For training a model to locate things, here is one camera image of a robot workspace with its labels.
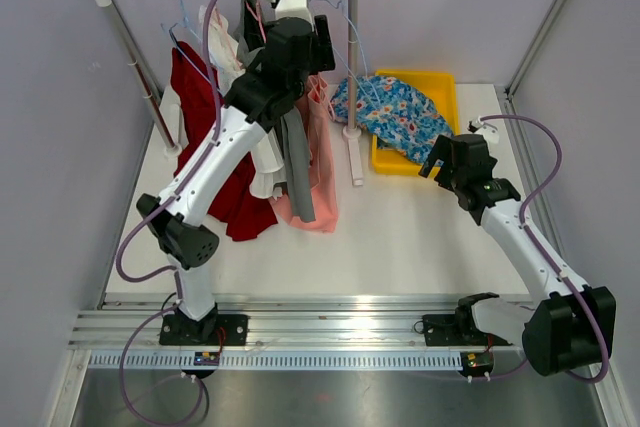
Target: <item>blue floral cloth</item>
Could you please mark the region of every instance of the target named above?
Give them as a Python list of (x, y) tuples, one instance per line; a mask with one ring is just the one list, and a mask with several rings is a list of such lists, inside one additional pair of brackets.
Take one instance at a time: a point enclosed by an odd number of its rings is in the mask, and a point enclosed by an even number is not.
[[(358, 125), (412, 162), (422, 164), (427, 160), (438, 135), (453, 135), (433, 101), (409, 84), (380, 75), (358, 77), (358, 82), (361, 86), (356, 102)], [(335, 120), (346, 123), (347, 79), (340, 82), (331, 105)]]

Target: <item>metal floor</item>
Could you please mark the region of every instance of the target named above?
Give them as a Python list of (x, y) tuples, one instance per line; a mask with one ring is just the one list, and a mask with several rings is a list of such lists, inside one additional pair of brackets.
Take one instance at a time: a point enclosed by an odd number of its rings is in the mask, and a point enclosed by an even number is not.
[[(503, 353), (498, 371), (517, 360)], [(130, 399), (148, 392), (166, 370), (126, 372)], [(468, 385), (457, 373), (239, 372), (205, 380), (209, 407), (189, 425), (215, 427), (606, 426), (592, 386), (566, 375), (542, 378), (527, 367), (503, 381)], [(193, 406), (195, 386), (176, 380), (141, 397), (136, 408), (162, 423)], [(115, 369), (90, 369), (73, 426), (144, 425), (124, 407)]]

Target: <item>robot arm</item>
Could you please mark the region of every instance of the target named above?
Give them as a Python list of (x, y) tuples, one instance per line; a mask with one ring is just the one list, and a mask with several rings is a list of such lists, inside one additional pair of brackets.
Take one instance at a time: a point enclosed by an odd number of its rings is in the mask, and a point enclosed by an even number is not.
[(211, 202), (244, 156), (294, 108), (308, 76), (335, 68), (326, 17), (312, 20), (307, 0), (279, 0), (276, 21), (265, 27), (264, 49), (225, 96), (219, 137), (212, 127), (176, 178), (157, 197), (144, 194), (136, 204), (146, 217), (175, 197), (148, 225), (177, 269), (178, 314), (200, 330), (215, 323), (217, 313), (210, 269), (203, 267), (220, 242), (202, 225)]
[(501, 337), (524, 349), (532, 367), (541, 375), (567, 371), (602, 360), (593, 329), (563, 278), (578, 288), (603, 333), (609, 356), (613, 342), (615, 299), (606, 287), (592, 289), (562, 257), (525, 214), (527, 226), (561, 266), (560, 276), (520, 224), (520, 194), (507, 179), (492, 175), (497, 161), (489, 155), (482, 135), (440, 136), (420, 175), (427, 177), (442, 161), (436, 182), (452, 191), (460, 207), (505, 252), (537, 304), (535, 312), (507, 303), (496, 294), (461, 299), (456, 309), (460, 330), (480, 331)]

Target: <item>pink garment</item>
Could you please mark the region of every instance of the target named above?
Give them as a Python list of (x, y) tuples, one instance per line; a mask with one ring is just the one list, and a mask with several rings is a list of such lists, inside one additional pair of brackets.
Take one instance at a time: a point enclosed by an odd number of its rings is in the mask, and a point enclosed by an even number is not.
[(316, 220), (304, 223), (299, 217), (294, 217), (286, 194), (277, 200), (271, 199), (271, 205), (275, 213), (292, 227), (331, 233), (338, 223), (338, 202), (329, 140), (329, 101), (327, 83), (319, 75), (312, 75), (307, 81), (307, 94), (296, 102), (311, 150), (309, 181)]

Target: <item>yellow tray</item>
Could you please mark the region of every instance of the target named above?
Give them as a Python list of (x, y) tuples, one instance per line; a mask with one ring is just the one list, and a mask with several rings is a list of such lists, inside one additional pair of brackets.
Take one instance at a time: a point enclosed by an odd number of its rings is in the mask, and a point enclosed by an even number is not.
[[(414, 72), (408, 70), (378, 70), (376, 75), (396, 77), (415, 87), (433, 100), (436, 110), (445, 118), (454, 134), (459, 133), (458, 105), (456, 104), (456, 86), (451, 74), (439, 72)], [(378, 149), (378, 137), (373, 136), (371, 143), (371, 162), (379, 174), (417, 176), (422, 165), (407, 160), (395, 150)], [(440, 169), (435, 167), (429, 177), (435, 176)]]

